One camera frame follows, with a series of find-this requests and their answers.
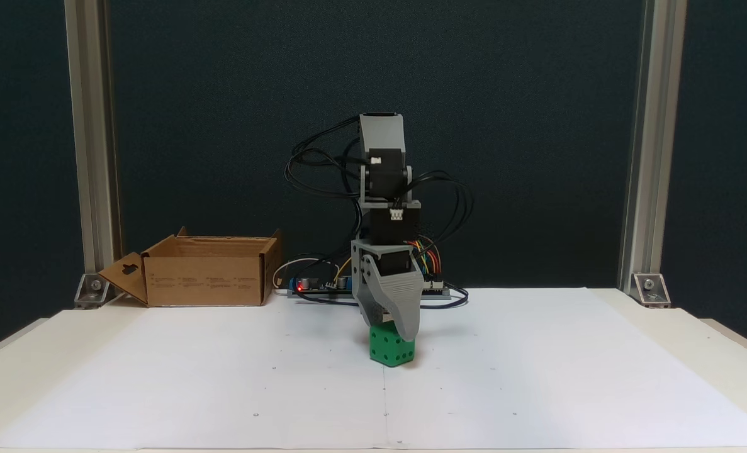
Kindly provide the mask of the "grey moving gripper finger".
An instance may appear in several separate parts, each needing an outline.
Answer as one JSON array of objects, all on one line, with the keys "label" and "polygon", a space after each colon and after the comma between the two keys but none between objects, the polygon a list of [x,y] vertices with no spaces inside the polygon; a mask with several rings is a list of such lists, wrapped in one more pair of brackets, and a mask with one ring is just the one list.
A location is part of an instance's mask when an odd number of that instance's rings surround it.
[{"label": "grey moving gripper finger", "polygon": [[370,294],[356,296],[361,315],[369,327],[379,326],[384,322],[385,310]]}]

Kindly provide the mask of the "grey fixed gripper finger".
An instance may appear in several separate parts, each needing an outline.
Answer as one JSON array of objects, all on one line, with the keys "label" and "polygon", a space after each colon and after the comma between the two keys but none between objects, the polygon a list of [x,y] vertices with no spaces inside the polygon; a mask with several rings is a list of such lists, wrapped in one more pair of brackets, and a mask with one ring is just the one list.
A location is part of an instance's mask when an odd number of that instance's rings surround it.
[{"label": "grey fixed gripper finger", "polygon": [[413,342],[421,322],[421,296],[424,279],[421,272],[403,272],[382,276],[373,273],[373,306],[387,311],[399,336]]}]

